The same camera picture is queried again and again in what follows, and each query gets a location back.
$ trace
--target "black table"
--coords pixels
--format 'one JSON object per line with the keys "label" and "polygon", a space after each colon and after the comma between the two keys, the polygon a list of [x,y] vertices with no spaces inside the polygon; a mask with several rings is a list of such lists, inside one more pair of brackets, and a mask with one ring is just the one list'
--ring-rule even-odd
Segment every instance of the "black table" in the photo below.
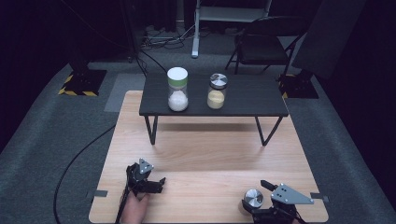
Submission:
{"label": "black table", "polygon": [[[280,121],[289,115],[277,82],[265,76],[227,76],[229,81],[224,106],[221,109],[211,109],[207,105],[207,91],[211,75],[189,74],[187,85],[189,106],[180,112],[175,112],[168,106],[166,74],[150,74],[147,76],[139,115],[145,117],[148,136],[152,145],[155,144],[159,116],[254,117],[262,145],[266,146],[268,144]],[[149,116],[154,116],[152,130]],[[267,139],[264,139],[262,135],[259,117],[278,117],[275,127],[269,133]]]}

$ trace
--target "light wood tabletop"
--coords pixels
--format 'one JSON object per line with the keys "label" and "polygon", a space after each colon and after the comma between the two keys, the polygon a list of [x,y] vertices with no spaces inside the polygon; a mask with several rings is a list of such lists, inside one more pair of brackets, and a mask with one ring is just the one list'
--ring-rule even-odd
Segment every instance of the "light wood tabletop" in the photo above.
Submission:
{"label": "light wood tabletop", "polygon": [[[114,223],[126,182],[126,168],[143,158],[154,165],[149,181],[166,177],[163,192],[152,194],[145,223],[252,223],[241,200],[249,189],[264,196],[260,185],[285,183],[307,197],[319,193],[290,117],[280,123],[271,142],[263,146],[254,118],[159,117],[156,145],[149,141],[144,117],[139,116],[142,91],[128,91],[107,153],[90,212],[93,223]],[[277,118],[260,118],[270,132]],[[322,200],[296,205],[307,222],[325,222]]]}

